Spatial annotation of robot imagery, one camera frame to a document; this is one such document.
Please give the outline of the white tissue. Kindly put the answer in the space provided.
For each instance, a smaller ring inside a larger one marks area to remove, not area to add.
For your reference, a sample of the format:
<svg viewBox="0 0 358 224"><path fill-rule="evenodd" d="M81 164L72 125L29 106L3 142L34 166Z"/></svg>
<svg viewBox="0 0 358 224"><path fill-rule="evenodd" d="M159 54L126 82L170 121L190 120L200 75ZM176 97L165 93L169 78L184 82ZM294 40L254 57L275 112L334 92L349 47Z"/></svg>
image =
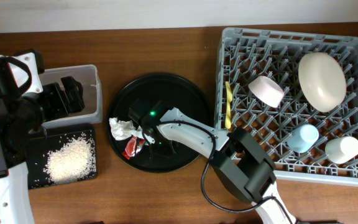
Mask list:
<svg viewBox="0 0 358 224"><path fill-rule="evenodd" d="M123 141L133 136L143 139L142 128L137 129L132 121L120 121L117 118L109 118L109 126L112 137L117 141Z"/></svg>

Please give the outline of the red candy wrapper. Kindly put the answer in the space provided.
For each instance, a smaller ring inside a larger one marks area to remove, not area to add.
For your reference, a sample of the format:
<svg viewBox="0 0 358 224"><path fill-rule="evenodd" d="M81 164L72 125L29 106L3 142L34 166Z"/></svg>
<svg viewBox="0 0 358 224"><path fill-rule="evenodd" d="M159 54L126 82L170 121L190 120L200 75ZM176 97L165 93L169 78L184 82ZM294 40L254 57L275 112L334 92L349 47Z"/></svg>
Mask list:
<svg viewBox="0 0 358 224"><path fill-rule="evenodd" d="M145 144L145 140L138 138L136 136L131 137L131 139L128 141L124 152L122 155L130 160L132 157L135 157L138 155L138 153L142 150L143 146Z"/></svg>

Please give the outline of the yellow spoon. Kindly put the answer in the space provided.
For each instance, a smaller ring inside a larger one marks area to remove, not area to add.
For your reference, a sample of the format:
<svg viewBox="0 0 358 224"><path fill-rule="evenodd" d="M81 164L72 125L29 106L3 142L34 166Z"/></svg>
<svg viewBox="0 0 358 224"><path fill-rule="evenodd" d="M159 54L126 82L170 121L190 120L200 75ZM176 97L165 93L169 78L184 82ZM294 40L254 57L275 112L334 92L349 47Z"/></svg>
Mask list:
<svg viewBox="0 0 358 224"><path fill-rule="evenodd" d="M226 86L226 116L225 116L225 128L230 130L231 128L231 102L233 101L233 95L230 83L225 82Z"/></svg>

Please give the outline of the pink bowl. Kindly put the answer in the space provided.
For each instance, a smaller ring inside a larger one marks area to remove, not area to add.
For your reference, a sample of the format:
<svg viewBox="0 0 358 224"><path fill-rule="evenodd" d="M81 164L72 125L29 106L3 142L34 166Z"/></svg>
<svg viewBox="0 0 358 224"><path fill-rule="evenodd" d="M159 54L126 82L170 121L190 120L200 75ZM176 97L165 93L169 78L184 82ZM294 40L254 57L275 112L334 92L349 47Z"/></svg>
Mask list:
<svg viewBox="0 0 358 224"><path fill-rule="evenodd" d="M273 108L278 108L284 97L283 89L272 79L265 76L257 77L248 84L248 87L253 95Z"/></svg>

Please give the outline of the light blue cup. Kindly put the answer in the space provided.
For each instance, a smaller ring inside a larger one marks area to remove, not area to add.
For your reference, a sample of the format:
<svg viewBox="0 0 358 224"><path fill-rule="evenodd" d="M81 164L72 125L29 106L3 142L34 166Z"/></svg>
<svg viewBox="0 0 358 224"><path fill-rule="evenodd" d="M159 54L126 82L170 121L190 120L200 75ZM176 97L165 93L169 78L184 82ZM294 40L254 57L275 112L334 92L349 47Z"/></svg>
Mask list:
<svg viewBox="0 0 358 224"><path fill-rule="evenodd" d="M304 124L291 132L288 147L297 153L308 151L319 138L318 130L310 124Z"/></svg>

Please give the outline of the grey dishwasher rack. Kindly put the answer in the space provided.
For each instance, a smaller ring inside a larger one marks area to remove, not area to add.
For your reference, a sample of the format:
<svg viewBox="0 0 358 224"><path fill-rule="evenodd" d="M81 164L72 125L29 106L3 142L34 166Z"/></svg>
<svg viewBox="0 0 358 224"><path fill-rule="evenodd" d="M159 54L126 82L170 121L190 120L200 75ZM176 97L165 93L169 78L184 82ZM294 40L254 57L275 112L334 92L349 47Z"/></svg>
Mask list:
<svg viewBox="0 0 358 224"><path fill-rule="evenodd" d="M301 58L315 52L332 56L346 79L344 101L327 113L307 102L298 79ZM266 105L249 90L248 84L259 76L283 89L278 108ZM275 162L278 179L358 187L358 155L336 164L325 153L333 139L358 140L358 37L230 27L223 30L218 45L214 109L218 129L225 123L226 81L233 95L232 126L253 135ZM287 141L304 124L313 125L319 138L308 151L297 153Z"/></svg>

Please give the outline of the cream plate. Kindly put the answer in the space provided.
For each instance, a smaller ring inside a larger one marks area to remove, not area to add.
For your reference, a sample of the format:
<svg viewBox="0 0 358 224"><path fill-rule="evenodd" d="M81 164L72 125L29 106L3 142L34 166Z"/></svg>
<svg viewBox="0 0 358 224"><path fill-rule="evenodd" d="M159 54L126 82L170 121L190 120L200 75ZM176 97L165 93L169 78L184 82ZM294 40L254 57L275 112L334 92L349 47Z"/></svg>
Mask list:
<svg viewBox="0 0 358 224"><path fill-rule="evenodd" d="M301 90L310 105L328 112L340 105L346 95L346 79L339 63L326 53L304 55L299 63Z"/></svg>

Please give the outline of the white cup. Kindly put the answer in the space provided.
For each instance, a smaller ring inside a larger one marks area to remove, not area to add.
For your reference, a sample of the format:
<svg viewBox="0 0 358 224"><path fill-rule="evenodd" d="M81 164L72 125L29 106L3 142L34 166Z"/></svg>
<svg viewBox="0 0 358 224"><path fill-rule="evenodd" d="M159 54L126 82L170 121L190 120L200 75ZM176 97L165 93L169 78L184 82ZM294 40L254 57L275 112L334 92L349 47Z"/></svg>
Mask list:
<svg viewBox="0 0 358 224"><path fill-rule="evenodd" d="M325 146L328 159L336 164L343 164L358 155L358 140L345 136L329 141Z"/></svg>

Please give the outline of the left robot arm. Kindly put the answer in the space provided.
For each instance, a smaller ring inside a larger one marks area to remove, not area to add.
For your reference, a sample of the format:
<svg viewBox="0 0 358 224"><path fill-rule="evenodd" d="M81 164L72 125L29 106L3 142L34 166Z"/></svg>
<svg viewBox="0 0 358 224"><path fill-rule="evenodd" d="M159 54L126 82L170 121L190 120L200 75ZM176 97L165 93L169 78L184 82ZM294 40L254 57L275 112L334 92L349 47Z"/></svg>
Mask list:
<svg viewBox="0 0 358 224"><path fill-rule="evenodd" d="M83 87L72 76L41 84L42 54L0 55L0 223L33 223L26 149L43 123L84 109Z"/></svg>

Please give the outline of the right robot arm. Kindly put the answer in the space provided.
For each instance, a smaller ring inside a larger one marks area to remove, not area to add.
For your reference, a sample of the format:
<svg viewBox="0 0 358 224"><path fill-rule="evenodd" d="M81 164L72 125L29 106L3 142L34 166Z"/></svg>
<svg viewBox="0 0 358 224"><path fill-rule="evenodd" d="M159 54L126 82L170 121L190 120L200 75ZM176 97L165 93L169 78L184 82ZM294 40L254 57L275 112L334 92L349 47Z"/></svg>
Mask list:
<svg viewBox="0 0 358 224"><path fill-rule="evenodd" d="M164 101L150 106L136 100L129 117L145 139L178 142L205 156L204 168L212 168L224 188L250 207L226 208L207 198L211 205L229 213L256 211L264 223L298 223L278 193L274 161L246 130L215 129Z"/></svg>

